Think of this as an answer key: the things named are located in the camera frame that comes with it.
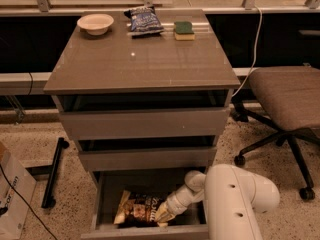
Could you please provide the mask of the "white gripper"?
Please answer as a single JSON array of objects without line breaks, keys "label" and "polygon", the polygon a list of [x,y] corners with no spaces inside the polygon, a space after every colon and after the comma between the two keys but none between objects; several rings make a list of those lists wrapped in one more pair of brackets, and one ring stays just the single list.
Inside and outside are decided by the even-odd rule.
[{"label": "white gripper", "polygon": [[204,190],[194,191],[187,185],[181,186],[172,192],[166,202],[163,202],[155,214],[155,222],[160,227],[165,227],[175,216],[184,213],[192,203],[198,203],[204,199]]}]

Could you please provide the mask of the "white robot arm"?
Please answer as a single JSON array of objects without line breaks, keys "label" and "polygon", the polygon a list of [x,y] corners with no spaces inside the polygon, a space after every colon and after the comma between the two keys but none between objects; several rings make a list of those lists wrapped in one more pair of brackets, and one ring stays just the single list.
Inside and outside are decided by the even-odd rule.
[{"label": "white robot arm", "polygon": [[210,240],[263,240],[256,215],[280,203],[276,185],[266,177],[228,164],[206,173],[190,171],[184,184],[158,208],[155,221],[163,224],[202,201]]}]

